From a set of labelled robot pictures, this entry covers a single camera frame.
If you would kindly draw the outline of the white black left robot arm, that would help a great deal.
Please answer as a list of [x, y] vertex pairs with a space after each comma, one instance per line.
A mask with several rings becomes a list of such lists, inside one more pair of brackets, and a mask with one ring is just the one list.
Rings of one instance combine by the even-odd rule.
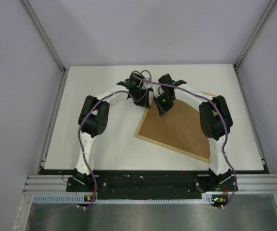
[[97, 189], [92, 145], [95, 137], [101, 135], [107, 127], [110, 108], [129, 98], [135, 105], [148, 108], [150, 85], [147, 80], [152, 80], [149, 71], [134, 71], [128, 79], [118, 82], [111, 90], [86, 97], [78, 119], [80, 155], [73, 175], [82, 190]]

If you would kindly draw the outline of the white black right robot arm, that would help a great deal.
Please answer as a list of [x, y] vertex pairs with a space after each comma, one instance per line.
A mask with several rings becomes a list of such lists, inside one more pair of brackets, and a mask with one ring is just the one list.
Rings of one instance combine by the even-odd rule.
[[228, 105], [223, 96], [209, 96], [190, 87], [185, 81], [174, 81], [169, 74], [150, 84], [155, 96], [154, 102], [159, 114], [168, 112], [175, 100], [180, 100], [199, 112], [200, 126], [208, 138], [211, 163], [209, 186], [218, 191], [226, 186], [227, 180], [235, 173], [227, 158], [225, 147], [233, 125]]

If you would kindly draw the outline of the wooden picture frame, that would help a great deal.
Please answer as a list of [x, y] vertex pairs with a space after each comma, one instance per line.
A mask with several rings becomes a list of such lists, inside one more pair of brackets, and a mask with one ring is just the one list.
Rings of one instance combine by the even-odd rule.
[[201, 130], [199, 112], [187, 103], [175, 100], [173, 107], [159, 115], [153, 99], [139, 123], [135, 137], [174, 152], [210, 163], [208, 138]]

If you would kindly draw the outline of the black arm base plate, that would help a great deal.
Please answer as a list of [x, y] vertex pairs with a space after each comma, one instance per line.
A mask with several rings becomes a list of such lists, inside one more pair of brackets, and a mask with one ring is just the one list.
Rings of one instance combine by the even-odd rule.
[[187, 192], [232, 192], [237, 176], [231, 170], [216, 176], [211, 170], [95, 170], [92, 175], [74, 171], [67, 181], [67, 192], [127, 192], [185, 189]]

